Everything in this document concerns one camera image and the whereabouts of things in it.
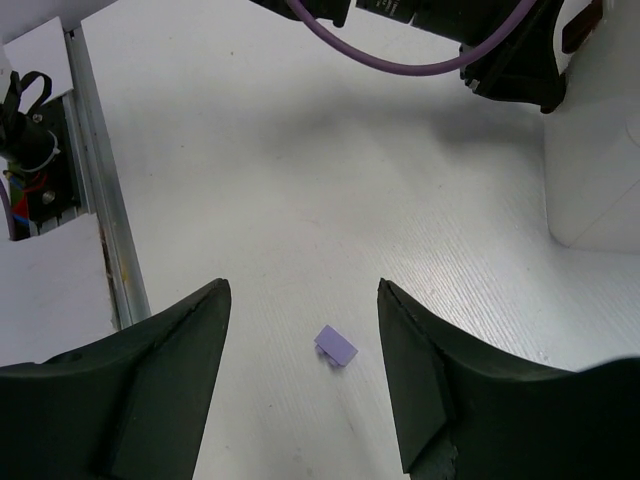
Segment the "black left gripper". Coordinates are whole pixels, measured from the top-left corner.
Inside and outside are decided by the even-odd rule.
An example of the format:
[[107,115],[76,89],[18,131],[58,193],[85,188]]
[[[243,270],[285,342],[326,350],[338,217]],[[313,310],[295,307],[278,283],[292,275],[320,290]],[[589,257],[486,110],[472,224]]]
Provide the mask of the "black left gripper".
[[482,59],[460,70],[474,94],[499,102],[536,105],[549,114],[566,93],[553,38],[561,1],[538,1],[518,27]]

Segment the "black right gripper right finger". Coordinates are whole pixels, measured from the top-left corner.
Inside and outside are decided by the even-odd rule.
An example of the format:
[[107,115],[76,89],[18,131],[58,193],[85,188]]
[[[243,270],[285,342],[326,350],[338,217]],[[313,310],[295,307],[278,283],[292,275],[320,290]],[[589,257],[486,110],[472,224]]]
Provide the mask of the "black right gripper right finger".
[[639,362],[572,372],[502,351],[378,287],[396,438],[412,479],[635,479]]

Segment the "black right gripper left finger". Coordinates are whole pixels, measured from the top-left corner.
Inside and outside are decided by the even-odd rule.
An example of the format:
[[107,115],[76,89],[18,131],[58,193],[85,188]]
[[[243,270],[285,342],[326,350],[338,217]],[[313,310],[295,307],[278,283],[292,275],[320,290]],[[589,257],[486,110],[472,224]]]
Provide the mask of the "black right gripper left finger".
[[5,479],[189,479],[231,313],[214,280],[43,363],[1,370]]

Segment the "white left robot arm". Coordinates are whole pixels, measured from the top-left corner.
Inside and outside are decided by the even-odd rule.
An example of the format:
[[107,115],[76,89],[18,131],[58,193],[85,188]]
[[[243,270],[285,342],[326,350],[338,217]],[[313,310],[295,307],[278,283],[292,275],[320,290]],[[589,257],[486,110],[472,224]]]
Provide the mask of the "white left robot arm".
[[459,71],[476,95],[537,105],[553,112],[564,100],[553,36],[559,1],[359,1],[358,9],[457,41],[458,57],[431,65],[401,65],[368,55],[327,31],[321,20],[344,26],[346,1],[262,1],[260,7],[302,21],[325,43],[370,68],[400,76]]

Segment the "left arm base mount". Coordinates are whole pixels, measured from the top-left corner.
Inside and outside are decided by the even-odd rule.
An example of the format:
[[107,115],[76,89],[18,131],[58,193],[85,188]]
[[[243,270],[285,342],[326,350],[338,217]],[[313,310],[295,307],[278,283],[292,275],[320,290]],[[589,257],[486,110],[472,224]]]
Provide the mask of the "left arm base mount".
[[23,240],[82,205],[68,115],[52,79],[10,71],[1,99],[1,205],[9,239]]

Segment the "lilac small lego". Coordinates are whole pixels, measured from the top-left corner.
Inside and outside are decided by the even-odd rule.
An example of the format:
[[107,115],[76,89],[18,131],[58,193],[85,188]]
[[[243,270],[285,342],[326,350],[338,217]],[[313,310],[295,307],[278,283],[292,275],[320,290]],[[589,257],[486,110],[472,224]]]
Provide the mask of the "lilac small lego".
[[347,367],[358,353],[358,349],[330,325],[321,329],[314,339],[314,346],[333,368]]

